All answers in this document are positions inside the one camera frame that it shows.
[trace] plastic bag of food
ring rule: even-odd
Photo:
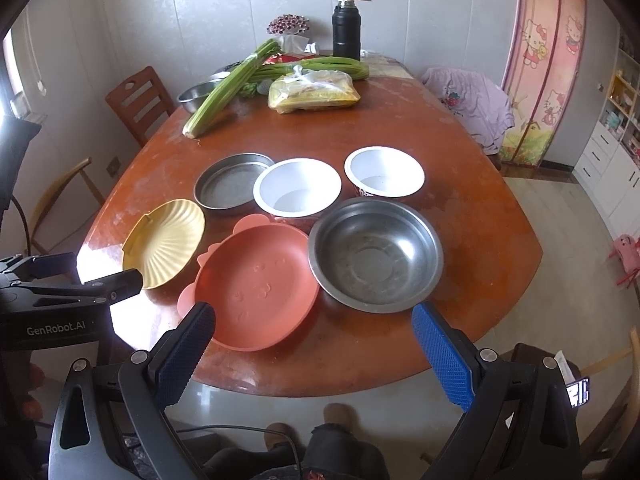
[[[287,114],[300,108],[321,110],[333,106],[351,106],[360,100],[349,74],[337,70],[303,70],[274,81],[269,89],[269,108]]]

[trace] yellow shell-shaped plate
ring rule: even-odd
[[[122,269],[142,273],[142,288],[163,285],[180,272],[204,232],[204,213],[191,200],[171,200],[144,215],[122,246]]]

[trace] thermos lid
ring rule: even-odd
[[[356,4],[354,3],[354,0],[338,0],[338,6],[341,8],[355,7]]]

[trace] wooden table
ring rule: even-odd
[[[121,269],[121,246],[140,216],[175,198],[192,198],[198,176],[233,153],[276,161],[297,156],[331,164],[342,177],[340,198],[353,196],[344,159],[363,146],[392,146],[423,166],[424,187],[407,200],[435,227],[444,273],[431,294],[452,326],[482,337],[526,290],[542,257],[536,235],[502,177],[463,127],[418,82],[379,77],[356,83],[353,108],[278,115],[265,99],[235,101],[215,130],[182,136],[179,109],[140,151],[100,211],[78,256],[83,281]],[[227,236],[238,218],[206,213],[198,248]],[[180,321],[175,304],[194,280],[195,258],[169,283],[111,307],[116,333],[149,349]],[[287,339],[259,352],[210,343],[194,378],[249,394],[327,396],[364,390],[429,367],[414,339],[410,311],[366,314],[322,290],[310,315]]]

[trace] smartphone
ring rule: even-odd
[[[569,400],[574,408],[583,405],[589,400],[589,378],[584,377],[575,383],[568,384],[566,392],[569,394]]]

